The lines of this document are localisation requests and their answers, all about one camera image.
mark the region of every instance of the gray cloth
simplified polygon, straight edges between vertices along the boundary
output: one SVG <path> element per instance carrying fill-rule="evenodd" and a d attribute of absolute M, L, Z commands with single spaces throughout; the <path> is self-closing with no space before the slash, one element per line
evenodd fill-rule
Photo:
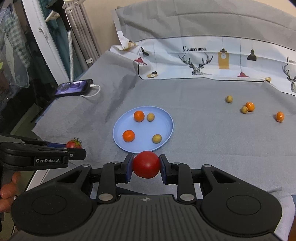
<path fill-rule="evenodd" d="M 123 161 L 127 153 L 112 137 L 116 120 L 132 108 L 158 106 L 171 114 L 175 128 L 170 140 L 155 153 L 191 168 L 212 164 L 273 192 L 283 208 L 276 234 L 286 240 L 295 213 L 290 196 L 296 194 L 294 96 L 267 82 L 205 78 L 143 81 L 135 63 L 111 52 L 103 54 L 81 79 L 88 78 L 101 86 L 98 95 L 55 100 L 33 130 L 50 142 L 66 143 L 79 137 L 87 151 L 85 160 L 72 161 L 67 169 L 50 170 L 44 182 L 84 163 L 100 168 L 111 161 Z M 233 96 L 232 104 L 225 103 L 227 95 Z M 256 110 L 244 115 L 239 110 L 247 101 L 253 101 Z M 273 117 L 279 110 L 286 115 L 283 123 Z M 160 173 L 153 179 L 133 173 L 129 184 L 118 186 L 145 194 L 175 195 L 177 191 L 176 185 L 162 183 Z M 195 188 L 197 197 L 202 198 L 199 185 Z"/>
<path fill-rule="evenodd" d="M 287 241 L 295 215 L 295 205 L 293 198 L 283 190 L 274 190 L 271 192 L 271 194 L 279 200 L 283 212 L 281 221 L 279 222 L 274 233 L 281 240 Z"/>
<path fill-rule="evenodd" d="M 116 9 L 117 31 L 131 41 L 184 36 L 262 40 L 296 50 L 296 18 L 253 0 L 152 0 Z"/>

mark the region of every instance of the human hand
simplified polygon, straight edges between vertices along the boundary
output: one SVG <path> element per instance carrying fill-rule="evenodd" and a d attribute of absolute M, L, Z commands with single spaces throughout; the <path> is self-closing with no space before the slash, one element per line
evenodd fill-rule
<path fill-rule="evenodd" d="M 20 172 L 15 172 L 12 175 L 12 182 L 3 185 L 0 190 L 0 213 L 9 213 L 11 204 L 14 201 L 14 196 L 17 192 L 17 182 L 21 177 Z"/>

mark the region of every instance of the white door frame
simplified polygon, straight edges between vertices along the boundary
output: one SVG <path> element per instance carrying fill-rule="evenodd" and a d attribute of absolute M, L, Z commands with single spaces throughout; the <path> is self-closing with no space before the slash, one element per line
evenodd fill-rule
<path fill-rule="evenodd" d="M 38 0 L 22 0 L 25 14 L 43 58 L 57 84 L 69 82 L 59 52 L 45 23 Z"/>

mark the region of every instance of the cherry tomato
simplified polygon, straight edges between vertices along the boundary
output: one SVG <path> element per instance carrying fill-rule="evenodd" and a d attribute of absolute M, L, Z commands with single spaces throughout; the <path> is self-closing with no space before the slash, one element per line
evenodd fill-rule
<path fill-rule="evenodd" d="M 67 142 L 66 148 L 82 149 L 81 141 L 79 141 L 78 138 L 74 138 L 74 140 L 70 140 Z"/>
<path fill-rule="evenodd" d="M 133 160 L 133 171 L 142 178 L 153 178 L 160 170 L 158 156 L 152 151 L 143 151 Z"/>

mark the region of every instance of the yellow fruit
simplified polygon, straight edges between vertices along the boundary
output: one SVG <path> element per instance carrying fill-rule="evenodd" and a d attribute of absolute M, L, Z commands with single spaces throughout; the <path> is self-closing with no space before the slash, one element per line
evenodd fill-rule
<path fill-rule="evenodd" d="M 154 118 L 155 118 L 155 116 L 154 116 L 153 113 L 149 113 L 149 114 L 147 115 L 147 121 L 153 121 Z"/>
<path fill-rule="evenodd" d="M 232 102 L 232 96 L 231 95 L 228 95 L 227 97 L 226 97 L 226 102 L 227 103 L 231 103 Z"/>
<path fill-rule="evenodd" d="M 241 112 L 242 113 L 244 113 L 244 114 L 247 114 L 248 113 L 248 108 L 246 107 L 246 106 L 243 106 L 242 108 L 241 108 Z"/>
<path fill-rule="evenodd" d="M 161 142 L 161 139 L 162 139 L 162 137 L 161 137 L 161 135 L 159 135 L 159 134 L 156 134 L 156 135 L 154 135 L 153 137 L 152 137 L 152 141 L 153 141 L 153 143 L 159 143 L 159 142 Z"/>

